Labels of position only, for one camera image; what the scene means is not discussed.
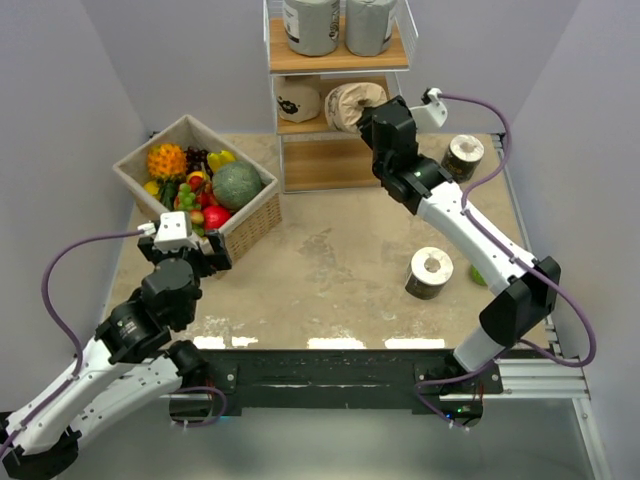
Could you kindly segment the brown roll edge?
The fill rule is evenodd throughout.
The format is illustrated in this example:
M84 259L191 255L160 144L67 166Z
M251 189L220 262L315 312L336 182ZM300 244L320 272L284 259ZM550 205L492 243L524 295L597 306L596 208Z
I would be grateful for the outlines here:
M330 130L357 134L366 108L388 101L386 90L372 82L353 82L333 88L325 98L325 118Z

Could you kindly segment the black white roll back corner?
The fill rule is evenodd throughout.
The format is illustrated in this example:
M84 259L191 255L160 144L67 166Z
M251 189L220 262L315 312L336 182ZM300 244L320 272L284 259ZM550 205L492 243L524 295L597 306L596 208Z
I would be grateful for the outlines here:
M457 183L469 181L484 157L481 141L473 135L456 135L451 139L441 161L442 167Z

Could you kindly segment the brown roll table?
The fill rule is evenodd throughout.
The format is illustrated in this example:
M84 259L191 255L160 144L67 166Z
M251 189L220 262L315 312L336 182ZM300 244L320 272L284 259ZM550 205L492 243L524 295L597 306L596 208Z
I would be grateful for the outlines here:
M280 76L275 79L278 115L293 123L316 118L321 113L319 75Z

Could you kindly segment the grey roll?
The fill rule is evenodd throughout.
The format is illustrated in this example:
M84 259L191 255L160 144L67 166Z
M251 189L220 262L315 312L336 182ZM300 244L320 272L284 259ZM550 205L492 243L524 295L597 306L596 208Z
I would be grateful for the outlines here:
M396 0L347 0L346 46L351 53L374 57L391 43Z
M320 57L339 43L338 0L284 0L282 18L290 49L300 55Z

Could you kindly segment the black white roll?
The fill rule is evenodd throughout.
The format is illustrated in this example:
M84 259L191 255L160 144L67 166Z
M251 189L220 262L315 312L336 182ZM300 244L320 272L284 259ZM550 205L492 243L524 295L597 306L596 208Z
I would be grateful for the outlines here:
M436 247L424 247L412 256L405 280L405 291L420 300L435 299L454 272L450 256Z

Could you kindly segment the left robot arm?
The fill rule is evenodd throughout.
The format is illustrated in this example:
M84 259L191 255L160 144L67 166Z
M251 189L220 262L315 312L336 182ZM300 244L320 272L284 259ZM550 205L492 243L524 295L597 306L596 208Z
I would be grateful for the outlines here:
M11 479L54 479L83 446L106 428L165 394L207 393L225 411L226 395L209 377L202 352L190 341L170 341L195 317L200 281L231 267L223 237L206 234L211 253L195 237L136 231L153 271L116 306L86 345L53 307L45 269L45 308L75 348L74 362L35 399L1 418L1 459Z

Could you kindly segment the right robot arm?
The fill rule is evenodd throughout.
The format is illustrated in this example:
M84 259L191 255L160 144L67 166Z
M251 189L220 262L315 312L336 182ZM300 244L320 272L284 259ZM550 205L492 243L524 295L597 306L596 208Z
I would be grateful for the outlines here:
M539 260L520 248L463 198L451 175L420 153L417 118L418 111L396 96L365 108L357 128L372 150L372 172L382 187L446 236L495 296L445 369L448 386L466 393L480 382L480 368L553 312L561 268L551 257Z

